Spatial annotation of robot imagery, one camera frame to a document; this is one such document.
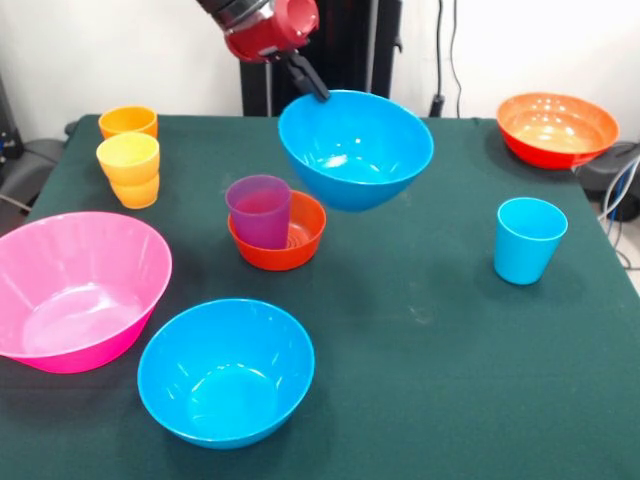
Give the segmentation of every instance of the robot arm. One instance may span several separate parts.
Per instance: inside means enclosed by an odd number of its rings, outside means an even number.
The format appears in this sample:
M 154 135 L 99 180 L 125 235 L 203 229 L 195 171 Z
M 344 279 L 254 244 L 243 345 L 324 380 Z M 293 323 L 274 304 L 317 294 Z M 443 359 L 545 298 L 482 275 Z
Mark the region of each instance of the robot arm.
M 222 29 L 229 50 L 245 62 L 286 61 L 296 86 L 320 101 L 329 91 L 298 53 L 317 29 L 315 0 L 197 0 Z

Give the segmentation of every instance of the purple cup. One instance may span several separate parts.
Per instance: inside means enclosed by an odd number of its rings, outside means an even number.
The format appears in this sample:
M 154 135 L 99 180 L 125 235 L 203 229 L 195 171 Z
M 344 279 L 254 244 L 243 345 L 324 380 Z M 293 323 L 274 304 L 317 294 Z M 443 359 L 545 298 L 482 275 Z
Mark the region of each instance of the purple cup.
M 225 196 L 238 237 L 258 248 L 286 248 L 291 189 L 270 175 L 245 177 L 229 187 Z

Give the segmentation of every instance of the bowl rim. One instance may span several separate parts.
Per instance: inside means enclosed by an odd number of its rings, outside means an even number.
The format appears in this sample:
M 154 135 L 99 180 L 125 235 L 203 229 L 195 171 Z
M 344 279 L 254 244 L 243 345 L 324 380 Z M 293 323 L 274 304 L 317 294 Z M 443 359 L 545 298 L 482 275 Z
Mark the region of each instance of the bowl rim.
M 594 108 L 595 110 L 600 111 L 601 113 L 603 113 L 606 117 L 609 118 L 609 120 L 611 120 L 613 122 L 613 125 L 615 126 L 615 135 L 613 136 L 613 140 L 609 143 L 609 142 L 605 142 L 603 147 L 597 148 L 595 150 L 588 150 L 585 152 L 559 152 L 557 150 L 552 150 L 549 148 L 544 148 L 544 147 L 539 147 L 537 145 L 533 145 L 529 142 L 526 142 L 518 137 L 516 137 L 513 133 L 511 133 L 511 131 L 509 131 L 509 129 L 504 125 L 504 122 L 501 119 L 501 115 L 500 112 L 502 111 L 502 109 L 510 102 L 513 102 L 519 98 L 523 98 L 523 97 L 530 97 L 530 96 L 546 96 L 546 97 L 553 97 L 553 98 L 566 98 L 569 100 L 574 100 L 576 102 L 579 103 L 583 103 L 585 105 L 589 105 L 590 107 Z M 500 102 L 500 105 L 498 105 L 498 108 L 496 109 L 496 122 L 498 123 L 498 126 L 500 127 L 500 129 L 507 135 L 509 135 L 509 137 L 524 143 L 525 145 L 528 145 L 532 148 L 536 148 L 540 151 L 543 152 L 547 152 L 547 153 L 553 153 L 553 154 L 557 154 L 557 155 L 569 155 L 569 156 L 576 156 L 576 155 L 592 155 L 594 153 L 598 153 L 602 150 L 607 150 L 609 148 L 611 148 L 611 146 L 616 143 L 616 141 L 618 140 L 618 137 L 620 136 L 620 125 L 618 124 L 618 121 L 615 119 L 615 117 L 613 115 L 611 115 L 607 110 L 605 110 L 604 108 L 600 107 L 599 105 L 590 102 L 588 100 L 585 100 L 583 98 L 580 97 L 576 97 L 574 95 L 566 95 L 564 93 L 557 93 L 557 92 L 543 92 L 543 91 L 533 91 L 533 92 L 521 92 L 515 95 L 512 95 L 508 98 L 506 98 L 505 100 L 503 100 L 502 102 Z
M 294 155 L 292 153 L 291 148 L 289 147 L 289 144 L 287 141 L 285 141 L 284 136 L 282 134 L 282 122 L 284 119 L 286 119 L 287 115 L 290 115 L 290 111 L 291 108 L 304 101 L 305 98 L 311 97 L 312 94 L 307 94 L 307 95 L 303 95 L 297 99 L 295 99 L 293 102 L 291 102 L 289 105 L 287 105 L 285 107 L 285 109 L 283 110 L 282 114 L 280 115 L 280 118 L 278 119 L 278 135 L 280 137 L 280 142 L 282 143 L 282 145 L 284 145 L 286 151 L 289 153 L 289 157 L 293 157 L 295 158 L 296 162 L 299 163 L 300 165 L 303 165 L 304 167 L 308 168 L 309 170 L 325 177 L 328 179 L 331 179 L 333 181 L 337 181 L 340 183 L 344 183 L 346 185 L 363 185 L 363 186 L 389 186 L 389 185 L 395 185 L 398 183 L 403 183 L 406 182 L 407 180 L 411 180 L 415 177 L 417 177 L 418 175 L 420 175 L 420 173 L 422 173 L 422 171 L 424 171 L 425 168 L 427 168 L 429 166 L 429 164 L 431 163 L 431 160 L 433 159 L 433 154 L 435 152 L 435 143 L 433 140 L 433 135 L 431 134 L 431 130 L 429 130 L 428 125 L 420 118 L 418 117 L 415 113 L 413 113 L 411 110 L 409 110 L 408 108 L 403 107 L 402 105 L 393 102 L 391 100 L 389 100 L 388 98 L 385 97 L 381 97 L 380 95 L 376 95 L 374 93 L 369 93 L 369 92 L 361 92 L 358 90 L 345 90 L 345 89 L 336 89 L 336 90 L 330 90 L 329 93 L 331 95 L 334 94 L 339 94 L 339 95 L 356 95 L 356 96 L 362 96 L 362 97 L 369 97 L 369 98 L 373 98 L 376 101 L 380 101 L 382 103 L 386 103 L 394 108 L 397 108 L 398 110 L 403 111 L 404 113 L 408 114 L 414 122 L 417 122 L 417 124 L 420 126 L 421 129 L 424 130 L 424 132 L 427 134 L 427 139 L 428 139 L 428 143 L 430 148 L 430 152 L 429 155 L 427 156 L 428 158 L 425 160 L 423 165 L 420 165 L 417 169 L 415 169 L 415 171 L 413 173 L 410 173 L 408 175 L 405 175 L 403 177 L 400 177 L 398 179 L 395 179 L 393 181 L 389 181 L 389 182 L 385 182 L 385 183 L 380 183 L 380 182 L 361 182 L 361 181 L 353 181 L 353 180 L 345 180 L 343 178 L 337 178 L 334 177 L 332 175 L 328 175 L 324 172 L 322 172 L 321 170 L 312 168 L 310 165 L 302 162 L 301 160 L 298 159 L 297 155 Z
M 181 318 L 186 317 L 188 315 L 191 315 L 194 311 L 196 310 L 200 310 L 200 309 L 208 309 L 211 308 L 212 306 L 217 306 L 217 305 L 221 305 L 224 303 L 247 303 L 247 304 L 262 304 L 264 306 L 267 306 L 273 310 L 276 310 L 280 313 L 282 313 L 284 315 L 284 317 L 288 318 L 292 325 L 297 328 L 303 335 L 304 338 L 304 343 L 305 345 L 309 348 L 309 352 L 311 354 L 311 368 L 310 368 L 310 372 L 309 372 L 309 376 L 306 382 L 306 385 L 304 386 L 303 390 L 302 390 L 302 394 L 300 395 L 300 398 L 298 398 L 295 402 L 293 402 L 293 404 L 291 405 L 291 407 L 289 409 L 287 409 L 287 411 L 283 414 L 283 415 L 279 415 L 275 420 L 273 420 L 272 422 L 269 423 L 269 425 L 267 425 L 266 427 L 260 428 L 259 430 L 256 431 L 252 431 L 249 434 L 243 435 L 241 437 L 228 437 L 228 438 L 207 438 L 207 437 L 200 437 L 200 436 L 194 436 L 188 433 L 185 433 L 177 428 L 173 428 L 171 426 L 169 426 L 169 424 L 167 422 L 165 422 L 164 420 L 162 420 L 160 418 L 160 416 L 158 416 L 157 412 L 154 411 L 153 408 L 150 407 L 147 398 L 145 397 L 145 394 L 143 392 L 143 389 L 140 387 L 141 382 L 140 379 L 143 376 L 143 369 L 145 366 L 145 363 L 147 361 L 147 356 L 149 355 L 149 347 L 155 343 L 157 341 L 157 338 L 167 329 L 169 328 L 169 325 L 175 323 L 175 322 L 179 322 Z M 147 343 L 147 345 L 144 348 L 144 351 L 142 352 L 142 356 L 140 357 L 140 362 L 138 363 L 138 372 L 136 375 L 136 381 L 137 381 L 137 387 L 138 387 L 138 394 L 140 395 L 140 399 L 142 400 L 142 404 L 144 405 L 145 409 L 147 410 L 147 412 L 149 412 L 149 414 L 153 417 L 153 419 L 158 422 L 162 427 L 166 428 L 167 430 L 169 430 L 170 432 L 174 433 L 175 435 L 178 435 L 180 437 L 183 437 L 185 439 L 190 439 L 196 442 L 206 442 L 206 443 L 211 443 L 211 444 L 218 444 L 218 443 L 231 443 L 231 442 L 237 442 L 237 441 L 241 441 L 241 440 L 247 440 L 247 439 L 251 439 L 256 437 L 257 435 L 260 435 L 261 433 L 264 432 L 268 432 L 274 428 L 276 428 L 280 423 L 282 423 L 284 420 L 286 420 L 287 418 L 289 418 L 293 412 L 296 410 L 296 408 L 298 408 L 298 406 L 300 405 L 300 403 L 302 403 L 302 400 L 304 400 L 304 398 L 307 396 L 307 393 L 309 392 L 309 389 L 311 388 L 311 384 L 313 383 L 313 377 L 315 375 L 315 370 L 316 370 L 316 356 L 315 356 L 315 349 L 313 348 L 313 342 L 311 341 L 311 337 L 309 336 L 309 333 L 307 332 L 307 330 L 302 326 L 302 324 L 293 316 L 291 315 L 289 312 L 287 312 L 286 310 L 277 307 L 276 305 L 273 305 L 272 303 L 268 303 L 265 302 L 263 300 L 257 300 L 257 299 L 253 299 L 253 298 L 243 298 L 243 297 L 229 297 L 229 298 L 219 298 L 217 300 L 212 300 L 209 302 L 204 302 L 204 303 L 200 303 L 198 305 L 194 305 L 193 307 L 190 307 L 182 312 L 180 312 L 179 314 L 177 314 L 175 317 L 173 317 L 171 320 L 169 320 L 167 323 L 165 323 L 154 335 L 153 337 L 151 337 L 151 340 L 149 340 L 149 342 Z
M 17 229 L 7 233 L 3 237 L 0 237 L 0 246 L 5 241 L 5 239 L 11 238 L 12 236 L 16 236 L 16 235 L 19 235 L 19 234 L 23 235 L 24 234 L 23 232 L 39 228 L 45 223 L 49 223 L 49 222 L 52 222 L 52 221 L 53 222 L 64 221 L 67 218 L 92 217 L 92 216 L 96 216 L 96 215 L 101 216 L 101 217 L 104 217 L 104 216 L 117 217 L 117 218 L 120 218 L 120 219 L 124 219 L 124 220 L 126 220 L 128 222 L 130 221 L 130 222 L 132 222 L 134 224 L 139 224 L 142 228 L 147 229 L 151 233 L 151 235 L 155 236 L 158 240 L 160 240 L 160 245 L 165 250 L 166 258 L 168 260 L 168 269 L 167 269 L 166 279 L 163 282 L 162 288 L 160 288 L 158 290 L 158 293 L 156 294 L 154 300 L 152 302 L 149 302 L 149 305 L 145 308 L 145 310 L 142 313 L 140 313 L 140 315 L 138 316 L 138 318 L 136 320 L 129 322 L 127 325 L 122 327 L 117 332 L 109 334 L 108 336 L 105 336 L 105 337 L 101 338 L 100 340 L 93 341 L 92 343 L 88 343 L 86 345 L 82 345 L 82 346 L 79 346 L 79 347 L 69 348 L 69 349 L 66 349 L 66 350 L 61 350 L 61 351 L 55 352 L 55 353 L 46 353 L 46 354 L 10 353 L 10 352 L 5 351 L 4 349 L 0 349 L 0 355 L 1 356 L 8 357 L 8 358 L 13 358 L 13 359 L 29 359 L 29 360 L 38 359 L 39 360 L 39 359 L 44 359 L 44 358 L 60 357 L 62 355 L 68 355 L 68 354 L 77 353 L 77 352 L 80 352 L 80 351 L 83 351 L 83 350 L 87 350 L 89 348 L 92 348 L 92 347 L 95 347 L 97 345 L 100 345 L 101 343 L 104 343 L 107 340 L 110 340 L 112 338 L 117 337 L 118 335 L 120 335 L 121 333 L 123 333 L 124 331 L 128 330 L 129 328 L 131 328 L 136 323 L 138 323 L 140 320 L 142 320 L 143 318 L 148 316 L 153 311 L 153 309 L 156 307 L 156 305 L 158 304 L 158 302 L 160 301 L 160 299 L 164 295 L 167 287 L 169 286 L 169 282 L 171 281 L 171 276 L 172 276 L 172 273 L 173 273 L 173 257 L 171 255 L 171 249 L 169 248 L 169 244 L 167 243 L 165 238 L 160 234 L 160 232 L 158 232 L 155 228 L 153 228 L 148 223 L 143 222 L 142 220 L 140 220 L 138 218 L 130 217 L 129 215 L 123 215 L 123 214 L 120 214 L 120 213 L 103 212 L 103 211 L 98 211 L 98 210 L 95 210 L 95 211 L 81 211 L 81 212 L 69 212 L 69 213 L 62 213 L 62 214 L 58 214 L 58 215 L 51 215 L 49 217 L 40 218 L 38 220 L 34 220 L 33 222 L 26 223 L 26 224 L 22 225 L 21 227 L 18 227 Z
M 320 228 L 320 231 L 318 233 L 316 233 L 308 242 L 303 243 L 302 245 L 297 245 L 295 247 L 291 247 L 291 248 L 261 248 L 261 247 L 255 247 L 253 245 L 251 245 L 250 243 L 245 242 L 244 240 L 242 240 L 236 233 L 235 233 L 235 226 L 233 226 L 233 218 L 231 218 L 231 214 L 229 214 L 227 216 L 227 228 L 229 230 L 229 233 L 231 234 L 231 236 L 233 237 L 233 239 L 239 243 L 240 245 L 242 245 L 243 247 L 249 249 L 249 250 L 253 250 L 256 252 L 270 252 L 270 253 L 282 253 L 282 252 L 295 252 L 298 250 L 301 250 L 305 247 L 307 247 L 308 245 L 312 244 L 313 242 L 315 242 L 316 240 L 318 240 L 318 238 L 322 237 L 322 234 L 324 233 L 325 228 L 327 227 L 327 211 L 325 210 L 324 206 L 322 205 L 322 203 L 320 203 L 316 198 L 312 197 L 311 195 L 301 192 L 299 190 L 291 190 L 291 203 L 293 206 L 293 202 L 295 201 L 295 198 L 303 198 L 305 200 L 310 200 L 310 203 L 313 203 L 315 206 L 319 207 L 320 211 L 322 212 L 322 227 Z

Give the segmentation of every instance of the pink bowl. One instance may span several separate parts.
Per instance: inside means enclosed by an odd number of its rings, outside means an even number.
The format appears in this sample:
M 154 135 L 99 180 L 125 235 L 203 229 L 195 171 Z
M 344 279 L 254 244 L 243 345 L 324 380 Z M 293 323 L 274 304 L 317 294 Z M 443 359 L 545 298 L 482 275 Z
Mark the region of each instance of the pink bowl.
M 171 251 L 124 215 L 45 218 L 0 238 L 0 355 L 78 373 L 133 345 L 171 277 Z

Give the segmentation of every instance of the yellow cup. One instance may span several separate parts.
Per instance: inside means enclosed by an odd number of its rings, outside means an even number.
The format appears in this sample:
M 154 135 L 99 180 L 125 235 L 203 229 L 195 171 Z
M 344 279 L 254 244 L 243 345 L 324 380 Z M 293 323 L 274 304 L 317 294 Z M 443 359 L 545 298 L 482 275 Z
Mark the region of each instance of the yellow cup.
M 122 205 L 145 208 L 158 199 L 160 144 L 151 135 L 128 132 L 109 137 L 96 151 L 102 171 Z
M 125 132 L 146 133 L 158 138 L 158 114 L 148 107 L 114 108 L 100 116 L 98 125 L 105 139 Z

